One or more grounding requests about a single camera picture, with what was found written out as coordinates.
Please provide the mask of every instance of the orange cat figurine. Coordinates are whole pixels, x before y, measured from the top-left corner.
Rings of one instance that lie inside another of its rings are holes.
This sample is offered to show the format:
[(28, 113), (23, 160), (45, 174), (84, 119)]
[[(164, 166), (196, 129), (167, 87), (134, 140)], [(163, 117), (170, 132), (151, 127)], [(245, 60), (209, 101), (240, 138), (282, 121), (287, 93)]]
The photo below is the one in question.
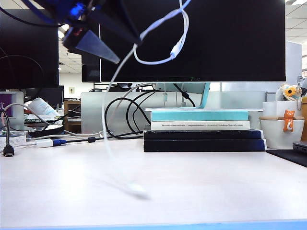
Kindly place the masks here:
[(293, 132), (293, 118), (294, 118), (295, 111), (286, 110), (284, 112), (284, 127), (283, 131), (290, 131)]

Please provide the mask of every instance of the blue desk trim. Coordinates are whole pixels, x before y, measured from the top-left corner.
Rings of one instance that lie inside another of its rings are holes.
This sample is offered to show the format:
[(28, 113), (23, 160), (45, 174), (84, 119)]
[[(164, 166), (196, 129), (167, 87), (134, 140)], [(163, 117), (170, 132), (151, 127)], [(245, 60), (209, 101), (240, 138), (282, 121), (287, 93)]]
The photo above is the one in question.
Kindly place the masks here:
[(18, 228), (15, 230), (307, 230), (307, 220), (276, 222), (229, 222), (187, 225), (143, 225), (113, 227)]

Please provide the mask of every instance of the laptop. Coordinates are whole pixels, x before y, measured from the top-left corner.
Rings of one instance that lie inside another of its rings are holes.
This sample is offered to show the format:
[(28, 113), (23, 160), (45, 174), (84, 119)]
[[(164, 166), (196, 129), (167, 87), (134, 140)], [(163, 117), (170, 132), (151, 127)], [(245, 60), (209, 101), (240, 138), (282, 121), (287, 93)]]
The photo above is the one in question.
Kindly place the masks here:
[(293, 142), (293, 149), (299, 152), (307, 153), (307, 141)]

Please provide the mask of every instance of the book spine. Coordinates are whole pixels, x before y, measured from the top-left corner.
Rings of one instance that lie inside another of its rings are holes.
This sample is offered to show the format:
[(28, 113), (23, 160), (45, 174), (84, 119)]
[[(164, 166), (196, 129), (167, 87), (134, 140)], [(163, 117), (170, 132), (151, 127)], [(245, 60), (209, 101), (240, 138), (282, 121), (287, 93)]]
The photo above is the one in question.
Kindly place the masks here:
[(157, 131), (144, 130), (146, 139), (263, 139), (262, 130), (228, 131)]
[(248, 130), (249, 121), (152, 121), (152, 130)]
[(145, 140), (144, 152), (242, 152), (265, 151), (265, 139)]
[(248, 111), (152, 111), (152, 121), (246, 121)]

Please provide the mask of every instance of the white desk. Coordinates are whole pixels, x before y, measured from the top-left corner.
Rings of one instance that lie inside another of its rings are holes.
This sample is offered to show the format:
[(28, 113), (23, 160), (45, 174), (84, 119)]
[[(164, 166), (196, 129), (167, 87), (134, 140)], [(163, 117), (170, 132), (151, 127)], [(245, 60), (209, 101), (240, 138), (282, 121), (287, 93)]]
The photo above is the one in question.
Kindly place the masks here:
[(265, 152), (143, 153), (111, 141), (151, 199), (114, 186), (103, 142), (0, 157), (1, 227), (307, 219), (307, 168)]

